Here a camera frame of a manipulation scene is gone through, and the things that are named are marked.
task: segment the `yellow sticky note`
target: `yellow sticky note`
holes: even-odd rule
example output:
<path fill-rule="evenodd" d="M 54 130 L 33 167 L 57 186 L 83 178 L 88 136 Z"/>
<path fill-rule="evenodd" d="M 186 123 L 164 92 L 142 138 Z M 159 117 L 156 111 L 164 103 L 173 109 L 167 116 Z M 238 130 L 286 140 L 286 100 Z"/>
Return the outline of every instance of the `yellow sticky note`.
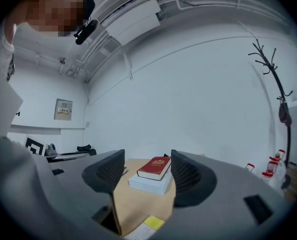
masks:
<path fill-rule="evenodd" d="M 163 226 L 165 222 L 157 217 L 150 216 L 145 221 L 144 224 L 148 225 L 154 230 L 159 230 L 160 227 Z"/>

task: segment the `black coat rack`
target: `black coat rack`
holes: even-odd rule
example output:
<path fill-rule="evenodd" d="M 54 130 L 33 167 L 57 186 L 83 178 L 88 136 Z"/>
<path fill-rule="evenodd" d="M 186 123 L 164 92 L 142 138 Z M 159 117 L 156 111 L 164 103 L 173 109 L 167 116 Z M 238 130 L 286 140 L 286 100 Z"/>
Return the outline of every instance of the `black coat rack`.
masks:
<path fill-rule="evenodd" d="M 264 53 L 263 53 L 263 47 L 264 45 L 262 45 L 262 47 L 259 44 L 259 40 L 256 39 L 257 45 L 255 43 L 253 43 L 254 47 L 257 49 L 257 52 L 253 52 L 253 53 L 249 53 L 248 55 L 259 55 L 264 62 L 255 60 L 255 62 L 257 63 L 261 63 L 263 66 L 268 67 L 268 72 L 267 73 L 263 73 L 263 75 L 267 75 L 270 72 L 272 72 L 274 79 L 277 83 L 279 92 L 280 92 L 280 97 L 278 97 L 277 99 L 280 102 L 279 105 L 279 111 L 278 111 L 278 116 L 279 116 L 279 120 L 281 121 L 281 123 L 284 123 L 286 128 L 287 128 L 287 149 L 286 149 L 286 158 L 285 158 L 285 165 L 288 166 L 289 163 L 289 157 L 290 157 L 290 148 L 291 148 L 291 124 L 292 124 L 292 119 L 291 116 L 289 114 L 289 108 L 288 108 L 288 104 L 285 100 L 285 97 L 288 97 L 292 94 L 293 91 L 291 91 L 289 94 L 285 94 L 284 90 L 283 90 L 283 86 L 281 84 L 281 81 L 276 73 L 276 69 L 278 68 L 278 66 L 275 66 L 275 64 L 273 63 L 273 58 L 275 55 L 275 51 L 277 50 L 276 48 L 274 48 L 274 52 L 272 55 L 272 59 L 269 62 L 269 60 L 265 57 Z"/>

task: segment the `stack of books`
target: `stack of books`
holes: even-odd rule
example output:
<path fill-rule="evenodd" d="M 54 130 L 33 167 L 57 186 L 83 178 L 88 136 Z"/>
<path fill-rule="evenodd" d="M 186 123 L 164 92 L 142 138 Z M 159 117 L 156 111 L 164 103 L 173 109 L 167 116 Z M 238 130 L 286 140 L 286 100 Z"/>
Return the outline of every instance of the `stack of books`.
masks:
<path fill-rule="evenodd" d="M 156 156 L 137 170 L 128 184 L 133 189 L 164 195 L 171 178 L 171 158 Z"/>

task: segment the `table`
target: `table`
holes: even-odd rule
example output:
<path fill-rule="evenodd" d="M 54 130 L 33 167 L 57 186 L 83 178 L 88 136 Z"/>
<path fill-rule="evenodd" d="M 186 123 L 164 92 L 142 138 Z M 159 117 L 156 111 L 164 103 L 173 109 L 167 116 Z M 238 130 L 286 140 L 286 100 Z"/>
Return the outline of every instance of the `table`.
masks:
<path fill-rule="evenodd" d="M 150 215 L 166 221 L 172 214 L 176 192 L 173 177 L 164 195 L 140 191 L 129 186 L 128 179 L 149 161 L 150 159 L 127 160 L 125 167 L 128 172 L 121 177 L 114 190 L 115 208 L 123 237 L 135 230 Z"/>

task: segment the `floor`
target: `floor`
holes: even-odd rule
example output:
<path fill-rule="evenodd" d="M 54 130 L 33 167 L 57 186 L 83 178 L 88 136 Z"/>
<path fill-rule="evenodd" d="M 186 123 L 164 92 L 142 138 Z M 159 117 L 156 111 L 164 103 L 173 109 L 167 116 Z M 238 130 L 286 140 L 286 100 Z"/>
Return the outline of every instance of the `floor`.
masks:
<path fill-rule="evenodd" d="M 286 174 L 290 176 L 290 185 L 284 191 L 284 197 L 290 203 L 297 199 L 297 166 L 289 163 Z"/>

